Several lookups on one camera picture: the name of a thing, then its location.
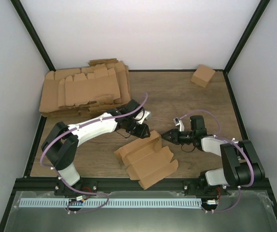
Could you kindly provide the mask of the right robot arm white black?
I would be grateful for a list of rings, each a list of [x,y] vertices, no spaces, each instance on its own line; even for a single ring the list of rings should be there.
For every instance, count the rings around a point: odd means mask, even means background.
[[[203,116],[191,116],[191,130],[186,131],[180,118],[174,120],[175,129],[164,132],[162,139],[175,145],[192,145],[194,149],[219,156],[222,167],[201,172],[198,188],[205,195],[216,187],[251,187],[265,179],[265,170],[250,140],[220,138],[208,134]]]

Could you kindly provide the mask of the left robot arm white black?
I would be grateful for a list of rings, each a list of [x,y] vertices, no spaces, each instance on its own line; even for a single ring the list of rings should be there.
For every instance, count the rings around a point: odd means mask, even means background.
[[[48,158],[48,167],[55,170],[60,180],[56,195],[78,195],[83,189],[82,179],[74,165],[77,148],[100,135],[125,130],[137,138],[148,138],[150,131],[145,123],[151,112],[143,104],[130,100],[127,104],[109,109],[103,114],[76,124],[58,122],[41,145],[40,160]]]

